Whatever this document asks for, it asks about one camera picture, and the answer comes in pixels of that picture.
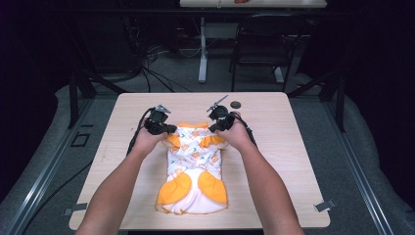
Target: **forearm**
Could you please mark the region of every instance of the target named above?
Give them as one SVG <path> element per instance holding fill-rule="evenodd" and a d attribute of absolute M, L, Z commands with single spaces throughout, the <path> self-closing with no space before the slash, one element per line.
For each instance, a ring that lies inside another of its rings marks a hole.
<path fill-rule="evenodd" d="M 254 145 L 241 152 L 254 205 L 265 234 L 302 234 L 296 211 L 280 175 Z"/>
<path fill-rule="evenodd" d="M 131 152 L 99 186 L 76 234 L 116 234 L 145 156 Z"/>

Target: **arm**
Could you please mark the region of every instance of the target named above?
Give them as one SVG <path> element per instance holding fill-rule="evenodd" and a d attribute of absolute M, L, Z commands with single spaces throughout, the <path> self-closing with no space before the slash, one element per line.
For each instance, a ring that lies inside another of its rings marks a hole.
<path fill-rule="evenodd" d="M 141 163 L 166 133 L 138 133 L 133 149 L 101 183 L 88 205 L 76 234 L 116 234 L 125 216 Z"/>
<path fill-rule="evenodd" d="M 229 130 L 216 132 L 241 153 L 264 234 L 303 234 L 283 180 L 253 144 L 241 122 L 235 119 Z"/>

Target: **orange and white cloth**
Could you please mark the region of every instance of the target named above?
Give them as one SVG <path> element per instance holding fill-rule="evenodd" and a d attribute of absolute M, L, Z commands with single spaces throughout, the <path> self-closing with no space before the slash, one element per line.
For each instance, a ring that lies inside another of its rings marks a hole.
<path fill-rule="evenodd" d="M 208 123 L 179 123 L 163 141 L 167 152 L 167 180 L 159 191 L 160 212 L 212 213 L 227 208 L 221 180 L 220 150 L 228 143 L 213 134 Z"/>

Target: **white desk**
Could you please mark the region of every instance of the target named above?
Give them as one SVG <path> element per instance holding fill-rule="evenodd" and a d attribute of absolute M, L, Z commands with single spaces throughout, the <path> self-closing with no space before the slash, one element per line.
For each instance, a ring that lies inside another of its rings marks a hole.
<path fill-rule="evenodd" d="M 226 93 L 122 94 L 118 97 L 94 163 L 80 193 L 78 204 L 89 203 L 101 182 L 125 158 L 125 153 L 141 115 L 158 104 L 172 113 L 167 123 L 208 121 L 206 110 Z M 254 132 L 261 153 L 280 173 L 292 197 L 302 227 L 321 228 L 330 224 L 326 211 L 314 205 L 323 201 L 314 171 L 301 139 L 289 100 L 284 93 L 231 93 L 222 101 L 229 110 L 239 101 L 244 120 Z M 229 207 L 211 214 L 166 214 L 156 211 L 160 187 L 166 180 L 167 149 L 160 143 L 141 166 L 131 203 L 121 229 L 124 230 L 204 230 L 256 229 L 261 224 L 251 198 L 246 173 L 238 151 L 228 146 L 222 151 L 222 179 Z M 77 229 L 85 211 L 75 211 L 69 227 Z"/>
<path fill-rule="evenodd" d="M 251 0 L 247 3 L 234 3 L 234 0 L 180 0 L 180 7 L 187 8 L 325 8 L 325 0 Z M 206 23 L 201 20 L 201 64 L 199 82 L 207 80 L 208 56 L 206 50 Z"/>

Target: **office chair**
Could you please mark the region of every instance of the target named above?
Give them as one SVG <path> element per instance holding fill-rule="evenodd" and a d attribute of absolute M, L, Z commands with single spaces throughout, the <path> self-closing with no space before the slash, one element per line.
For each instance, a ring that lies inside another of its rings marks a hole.
<path fill-rule="evenodd" d="M 229 71 L 235 88 L 236 67 L 287 67 L 282 91 L 285 91 L 295 50 L 306 27 L 296 15 L 254 14 L 239 23 Z"/>

